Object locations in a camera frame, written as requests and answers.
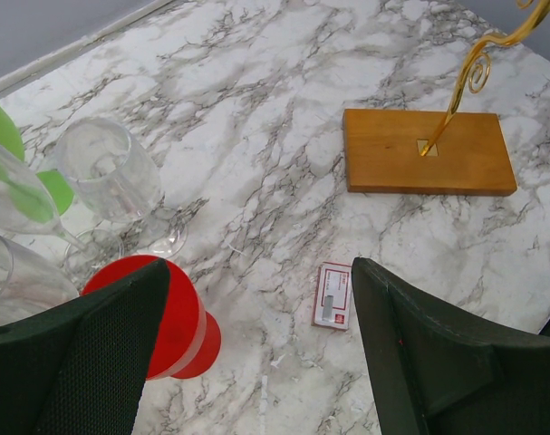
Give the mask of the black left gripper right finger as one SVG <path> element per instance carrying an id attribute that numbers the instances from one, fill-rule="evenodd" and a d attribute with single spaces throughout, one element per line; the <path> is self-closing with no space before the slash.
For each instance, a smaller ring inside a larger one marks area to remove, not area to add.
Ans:
<path id="1" fill-rule="evenodd" d="M 550 337 L 467 312 L 364 257 L 352 291 L 382 433 L 550 434 Z"/>

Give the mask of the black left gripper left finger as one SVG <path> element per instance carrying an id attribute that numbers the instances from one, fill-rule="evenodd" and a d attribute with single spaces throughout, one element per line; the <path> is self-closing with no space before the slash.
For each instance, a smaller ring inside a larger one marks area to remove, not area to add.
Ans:
<path id="1" fill-rule="evenodd" d="M 169 294 L 158 259 L 0 326 L 0 434 L 130 434 Z"/>

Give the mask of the red plastic wine glass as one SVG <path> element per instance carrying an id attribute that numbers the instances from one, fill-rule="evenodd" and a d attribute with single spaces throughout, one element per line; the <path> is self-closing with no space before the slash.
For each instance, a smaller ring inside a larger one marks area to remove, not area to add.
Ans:
<path id="1" fill-rule="evenodd" d="M 94 274 L 81 291 L 86 296 L 101 291 L 142 267 L 160 260 L 153 255 L 134 255 L 116 260 Z M 221 348 L 221 332 L 217 320 L 204 307 L 187 274 L 166 260 L 169 269 L 169 292 L 159 322 L 153 352 L 146 375 L 147 381 L 173 377 L 190 379 L 206 372 L 217 359 Z M 150 300 L 131 308 L 138 319 L 120 320 L 116 326 L 131 339 L 140 337 L 151 323 L 146 309 Z"/>

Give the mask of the clear glass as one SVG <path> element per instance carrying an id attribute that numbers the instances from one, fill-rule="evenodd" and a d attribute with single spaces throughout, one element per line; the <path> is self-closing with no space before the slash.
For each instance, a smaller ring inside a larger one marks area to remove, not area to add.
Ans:
<path id="1" fill-rule="evenodd" d="M 62 270 L 34 251 L 0 236 L 0 326 L 78 297 Z"/>
<path id="2" fill-rule="evenodd" d="M 24 163 L 0 148 L 0 229 L 10 233 L 56 236 L 68 244 L 63 265 L 74 275 L 91 276 L 125 254 L 121 239 L 94 228 L 75 236 L 61 220 L 48 191 Z"/>
<path id="3" fill-rule="evenodd" d="M 153 158 L 116 121 L 89 117 L 70 124 L 55 146 L 57 169 L 79 200 L 104 220 L 129 224 L 139 253 L 171 258 L 188 231 L 164 191 Z"/>

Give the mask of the green plastic wine glass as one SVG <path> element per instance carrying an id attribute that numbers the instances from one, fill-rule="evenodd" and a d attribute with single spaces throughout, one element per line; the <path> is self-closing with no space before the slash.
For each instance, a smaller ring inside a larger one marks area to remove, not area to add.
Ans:
<path id="1" fill-rule="evenodd" d="M 0 148 L 14 162 L 25 163 L 24 142 L 19 129 L 11 117 L 0 106 Z M 74 193 L 57 169 L 36 173 L 49 195 L 53 199 L 57 212 L 62 216 L 72 205 Z"/>

